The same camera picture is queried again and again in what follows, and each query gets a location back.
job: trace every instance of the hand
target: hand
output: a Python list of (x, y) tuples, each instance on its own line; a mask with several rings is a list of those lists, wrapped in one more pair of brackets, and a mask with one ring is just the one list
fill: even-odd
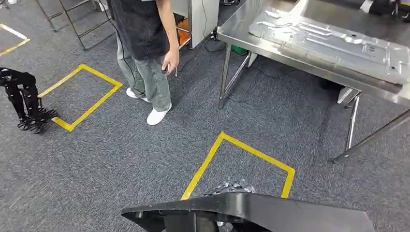
[(162, 63), (162, 70), (165, 70), (168, 67), (167, 73), (169, 75), (179, 64), (179, 49), (171, 48), (168, 53), (165, 55), (164, 62)]

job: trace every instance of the black t-shirt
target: black t-shirt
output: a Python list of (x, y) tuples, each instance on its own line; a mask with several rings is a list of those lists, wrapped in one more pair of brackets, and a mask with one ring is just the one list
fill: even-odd
[(120, 39), (137, 60), (164, 56), (169, 50), (154, 0), (108, 0)]

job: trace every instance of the black robot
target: black robot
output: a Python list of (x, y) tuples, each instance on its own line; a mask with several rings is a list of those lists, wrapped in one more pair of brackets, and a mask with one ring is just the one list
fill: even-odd
[(20, 120), (18, 127), (21, 130), (42, 133), (49, 121), (57, 116), (56, 111), (43, 108), (41, 98), (38, 98), (36, 78), (30, 73), (0, 67), (0, 86), (6, 88)]

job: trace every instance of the white sneaker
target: white sneaker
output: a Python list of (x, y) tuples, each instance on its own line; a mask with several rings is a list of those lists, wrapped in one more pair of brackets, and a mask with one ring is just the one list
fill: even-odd
[(127, 95), (128, 95), (128, 97), (130, 97), (130, 98), (135, 98), (135, 99), (142, 99), (142, 100), (144, 100), (144, 101), (146, 101), (146, 102), (149, 102), (148, 101), (148, 98), (140, 98), (140, 97), (137, 97), (137, 95), (131, 90), (131, 88), (128, 88), (127, 89)]
[(158, 112), (155, 109), (152, 109), (151, 113), (149, 113), (148, 115), (148, 118), (146, 118), (146, 122), (151, 126), (157, 125), (164, 119), (166, 113), (171, 108), (172, 108), (172, 104), (169, 106), (169, 109), (166, 111)]

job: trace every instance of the stainless steel table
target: stainless steel table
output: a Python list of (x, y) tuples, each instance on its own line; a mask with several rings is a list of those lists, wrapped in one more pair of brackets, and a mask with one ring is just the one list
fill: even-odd
[[(297, 56), (284, 50), (280, 51), (280, 44), (250, 34), (249, 26), (252, 24), (255, 17), (267, 7), (274, 7), (286, 12), (289, 12), (294, 8), (299, 9), (301, 16), (321, 23), (349, 29), (367, 36), (384, 39), (405, 46), (410, 45), (409, 25), (401, 23), (401, 21), (394, 21), (388, 18), (386, 19), (385, 17), (365, 14), (360, 10), (348, 9), (319, 0), (299, 0), (298, 2), (295, 0), (248, 0), (221, 27), (218, 28), (218, 39), (227, 44), (225, 64), (220, 85), (220, 108), (223, 107), (225, 95), (230, 91), (231, 87), (240, 76), (242, 69), (245, 66), (250, 66), (257, 55), (276, 60), (329, 81), (339, 83), (348, 88), (355, 89), (359, 93), (366, 93), (371, 96), (380, 97), (410, 108), (410, 84), (404, 86), (391, 84), (354, 70), (341, 67), (335, 68), (323, 62), (309, 59), (306, 56)], [(250, 53), (229, 83), (227, 83), (227, 73), (232, 45), (240, 46), (249, 50)], [(343, 154), (333, 159), (334, 163), (345, 160), (363, 145), (375, 139), (380, 134), (393, 130), (395, 127), (410, 119), (410, 110), (407, 110), (352, 147), (351, 141), (359, 97), (360, 96), (358, 95), (354, 98), (349, 133), (346, 141), (346, 150)]]

